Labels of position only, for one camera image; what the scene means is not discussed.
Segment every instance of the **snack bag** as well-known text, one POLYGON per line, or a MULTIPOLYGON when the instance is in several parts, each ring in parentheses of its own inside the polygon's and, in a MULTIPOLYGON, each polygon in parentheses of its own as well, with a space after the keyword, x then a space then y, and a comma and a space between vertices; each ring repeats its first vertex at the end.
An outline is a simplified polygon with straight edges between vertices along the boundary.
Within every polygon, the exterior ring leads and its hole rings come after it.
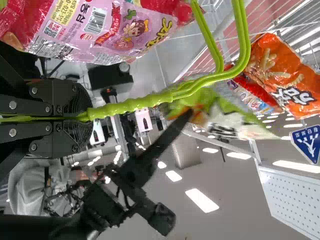
POLYGON ((8 0, 0 39, 18 50, 67 61, 132 61, 193 21, 180 0, 8 0))
POLYGON ((266 33, 252 45, 244 73, 297 120, 320 114, 320 75, 276 35, 266 33))
MULTIPOLYGON (((203 75, 207 73, 196 74, 188 79, 197 79, 203 75)), ((160 105, 168 120, 179 117, 190 108, 193 109, 190 122, 217 137, 257 140, 278 138, 265 128, 228 87, 226 81, 218 82, 212 87, 203 87, 189 97, 160 105)))
POLYGON ((227 84, 255 115, 283 112, 260 85, 247 80, 245 76, 239 75, 229 80, 227 84))

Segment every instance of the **bolt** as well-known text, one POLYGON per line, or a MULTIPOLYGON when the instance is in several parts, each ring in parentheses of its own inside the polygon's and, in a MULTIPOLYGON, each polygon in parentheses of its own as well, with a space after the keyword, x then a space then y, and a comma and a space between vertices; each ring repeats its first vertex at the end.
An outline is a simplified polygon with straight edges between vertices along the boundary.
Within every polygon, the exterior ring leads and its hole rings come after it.
POLYGON ((15 130, 14 128, 12 128, 12 129, 10 129, 10 131, 9 131, 9 135, 10 135, 10 137, 14 137, 14 136, 16 136, 17 135, 17 130, 15 130))
POLYGON ((32 151, 37 150, 37 144, 35 144, 35 143, 34 143, 34 144, 32 144, 32 146, 31 146, 31 150, 32 150, 32 151))
POLYGON ((75 153, 78 150, 78 147, 76 145, 73 145, 71 150, 72 150, 72 152, 75 153))
POLYGON ((56 112, 58 113, 58 114, 61 114, 62 113, 62 108, 61 108, 61 106, 57 106, 56 107, 56 112))
POLYGON ((32 88, 32 90, 31 90, 31 92, 32 92, 33 94, 37 94, 37 92, 38 92, 38 88, 33 87, 33 88, 32 88))
POLYGON ((55 127, 55 130, 57 132, 60 132, 62 130, 61 124, 57 124, 56 127, 55 127))
POLYGON ((17 108, 17 103, 15 101, 9 102, 9 108, 11 108, 12 110, 16 109, 17 108))

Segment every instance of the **orange packaging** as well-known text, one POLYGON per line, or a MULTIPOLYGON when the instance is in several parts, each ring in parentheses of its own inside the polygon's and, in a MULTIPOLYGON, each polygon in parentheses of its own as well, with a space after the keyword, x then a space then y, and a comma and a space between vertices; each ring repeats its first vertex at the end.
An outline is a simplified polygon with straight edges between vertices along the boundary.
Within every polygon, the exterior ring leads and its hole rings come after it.
POLYGON ((252 45, 244 73, 296 119, 320 114, 320 75, 276 35, 267 33, 252 45))

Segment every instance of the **black bracket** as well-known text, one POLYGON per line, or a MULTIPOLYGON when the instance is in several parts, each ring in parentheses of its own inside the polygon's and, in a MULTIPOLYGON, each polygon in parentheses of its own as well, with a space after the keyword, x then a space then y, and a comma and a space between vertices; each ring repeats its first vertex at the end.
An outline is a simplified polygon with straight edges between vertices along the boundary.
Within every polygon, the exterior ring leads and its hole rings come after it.
POLYGON ((52 132, 50 122, 29 122, 17 124, 0 124, 0 144, 20 139, 29 139, 49 135, 52 132))
POLYGON ((52 111, 52 105, 47 102, 0 94, 0 113, 28 116, 50 116, 52 111))

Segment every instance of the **wire rack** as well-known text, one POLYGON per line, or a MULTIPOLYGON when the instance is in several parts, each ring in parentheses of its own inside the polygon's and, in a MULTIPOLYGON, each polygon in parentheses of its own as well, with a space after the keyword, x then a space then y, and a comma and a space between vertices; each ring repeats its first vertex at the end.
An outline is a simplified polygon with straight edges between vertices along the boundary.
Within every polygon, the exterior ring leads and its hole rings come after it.
MULTIPOLYGON (((225 62, 235 61, 239 56, 239 43, 230 0, 200 0, 206 15, 217 23, 212 32, 225 62)), ((305 63, 319 70, 320 61, 320 1, 319 0, 246 0, 246 14, 250 41, 256 36, 272 33, 286 41, 305 63)), ((188 38, 201 33, 187 34, 172 39, 188 38)), ((213 72, 215 63, 208 47, 204 46, 175 78, 174 82, 187 76, 213 72)))

